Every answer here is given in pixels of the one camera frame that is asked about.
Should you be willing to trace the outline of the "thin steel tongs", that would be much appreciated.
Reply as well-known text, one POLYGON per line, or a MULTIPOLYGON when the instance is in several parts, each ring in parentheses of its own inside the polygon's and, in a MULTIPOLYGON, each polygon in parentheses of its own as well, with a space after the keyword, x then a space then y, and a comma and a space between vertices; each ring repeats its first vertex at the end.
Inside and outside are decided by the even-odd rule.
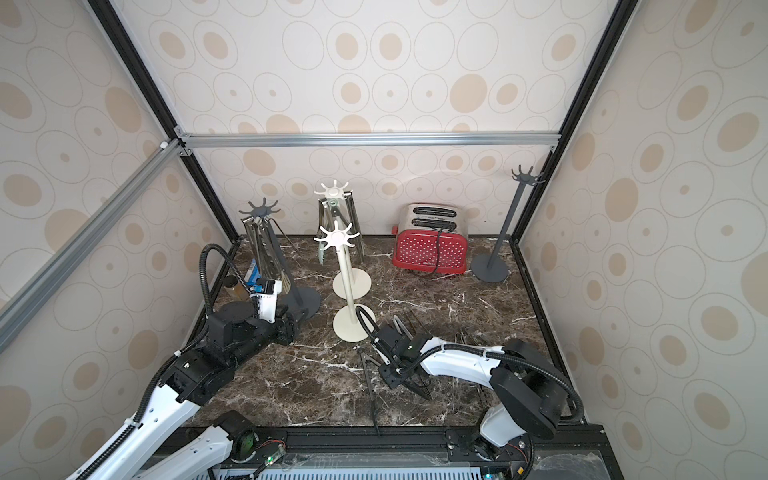
POLYGON ((257 263, 262 277, 281 281, 282 268, 276 258, 273 242, 270 239, 269 228, 264 219, 255 220, 257 263))

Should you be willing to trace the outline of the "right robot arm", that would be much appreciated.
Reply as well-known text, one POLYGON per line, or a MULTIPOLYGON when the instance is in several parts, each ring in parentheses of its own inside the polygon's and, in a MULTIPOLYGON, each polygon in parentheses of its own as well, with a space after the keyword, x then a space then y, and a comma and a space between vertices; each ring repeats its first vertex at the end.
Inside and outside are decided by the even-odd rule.
POLYGON ((388 387, 403 385, 427 399, 429 391, 413 378, 429 375, 491 389, 499 404, 486 412, 478 432, 497 448, 524 434, 551 440, 560 424, 583 419, 584 404, 571 382, 520 339, 493 347, 451 343, 439 337, 410 337, 391 325, 378 326, 361 306, 355 308, 355 315, 383 358, 378 370, 388 387))

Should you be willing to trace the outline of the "black tongs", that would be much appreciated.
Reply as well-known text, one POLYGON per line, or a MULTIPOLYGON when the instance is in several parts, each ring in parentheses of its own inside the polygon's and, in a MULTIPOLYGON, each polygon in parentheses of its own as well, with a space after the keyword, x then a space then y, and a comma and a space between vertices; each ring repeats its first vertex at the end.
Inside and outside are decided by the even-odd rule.
MULTIPOLYGON (((361 368, 362 368, 363 376, 365 379, 366 392, 369 400, 369 411, 370 411, 370 417, 372 420, 373 428, 376 436, 381 437, 382 433, 379 427, 378 417, 377 417, 378 407, 377 407, 376 395, 373 388, 372 375, 368 371, 369 365, 379 368, 380 363, 377 360, 374 360, 371 356, 363 353, 362 351, 358 352, 358 357, 361 362, 361 368)), ((401 386, 405 387, 406 389, 415 393, 416 395, 420 396, 423 399, 426 399, 426 400, 432 399, 431 393, 429 390, 429 386, 430 386, 429 382, 419 383, 415 380, 404 380, 401 383, 401 386)))

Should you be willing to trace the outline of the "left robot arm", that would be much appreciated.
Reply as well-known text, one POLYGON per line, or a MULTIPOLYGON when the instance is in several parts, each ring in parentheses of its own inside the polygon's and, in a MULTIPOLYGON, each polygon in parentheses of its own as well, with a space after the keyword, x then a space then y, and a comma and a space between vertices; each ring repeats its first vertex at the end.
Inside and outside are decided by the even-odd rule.
POLYGON ((133 416, 70 475, 72 479, 129 479, 186 420, 194 416, 237 370, 271 344, 289 345, 302 314, 277 304, 278 282, 263 280, 262 290, 247 301, 214 307, 207 278, 207 259, 218 252, 236 268, 222 246, 210 243, 199 257, 205 325, 185 346, 168 358, 151 378, 133 416))

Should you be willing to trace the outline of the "white utensil rack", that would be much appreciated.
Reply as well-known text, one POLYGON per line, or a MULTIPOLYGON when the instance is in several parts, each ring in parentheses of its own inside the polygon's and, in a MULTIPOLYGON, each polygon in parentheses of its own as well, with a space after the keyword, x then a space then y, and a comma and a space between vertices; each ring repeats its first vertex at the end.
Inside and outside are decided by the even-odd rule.
POLYGON ((322 251, 333 247, 339 262, 339 274, 334 278, 333 289, 346 301, 346 305, 334 316, 334 332, 345 342, 357 343, 373 332, 375 314, 358 302, 369 292, 371 279, 365 271, 351 266, 349 249, 352 248, 351 240, 356 237, 356 234, 351 234, 352 225, 341 227, 337 221, 335 227, 327 237, 315 237, 314 240, 320 243, 322 251))
POLYGON ((324 262, 325 251, 333 249, 342 261, 340 273, 334 278, 334 292, 342 298, 364 297, 371 288, 367 272, 352 265, 352 251, 359 263, 364 261, 364 244, 353 193, 348 184, 333 180, 331 186, 320 184, 318 200, 318 229, 320 245, 318 259, 324 262))

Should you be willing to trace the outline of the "small steel tongs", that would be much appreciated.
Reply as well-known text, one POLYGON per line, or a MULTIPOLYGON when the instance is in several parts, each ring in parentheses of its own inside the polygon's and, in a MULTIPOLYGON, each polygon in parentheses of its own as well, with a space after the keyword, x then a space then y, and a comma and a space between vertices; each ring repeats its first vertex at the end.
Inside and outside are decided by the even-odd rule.
POLYGON ((412 322, 411 318, 405 313, 395 314, 393 316, 393 323, 394 323, 395 329, 402 335, 405 335, 408 339, 413 339, 415 334, 417 333, 414 323, 412 322))

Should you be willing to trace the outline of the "green tongs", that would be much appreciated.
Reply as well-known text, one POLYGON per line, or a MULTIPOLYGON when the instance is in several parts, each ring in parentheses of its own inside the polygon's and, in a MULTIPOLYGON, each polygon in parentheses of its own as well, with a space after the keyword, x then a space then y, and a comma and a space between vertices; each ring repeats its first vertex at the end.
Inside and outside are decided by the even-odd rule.
POLYGON ((318 229, 317 236, 325 238, 329 232, 336 229, 335 223, 339 221, 342 226, 347 224, 341 209, 339 199, 325 199, 318 201, 318 229))

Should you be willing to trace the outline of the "dark grey utensil rack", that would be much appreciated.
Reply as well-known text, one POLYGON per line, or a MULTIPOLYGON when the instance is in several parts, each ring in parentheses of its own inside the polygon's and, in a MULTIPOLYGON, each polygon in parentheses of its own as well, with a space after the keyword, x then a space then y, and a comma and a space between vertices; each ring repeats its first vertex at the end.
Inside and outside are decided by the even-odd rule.
POLYGON ((277 202, 268 204, 267 199, 263 198, 261 205, 255 205, 249 201, 248 206, 248 209, 239 211, 243 215, 242 220, 248 216, 252 216, 255 220, 265 220, 265 224, 269 228, 269 235, 273 242, 276 258, 282 268, 282 292, 278 295, 277 305, 287 307, 288 312, 296 320, 309 320, 318 312, 322 298, 316 290, 296 284, 288 261, 284 257, 278 236, 275 233, 275 227, 271 222, 272 216, 280 212, 277 208, 277 202))

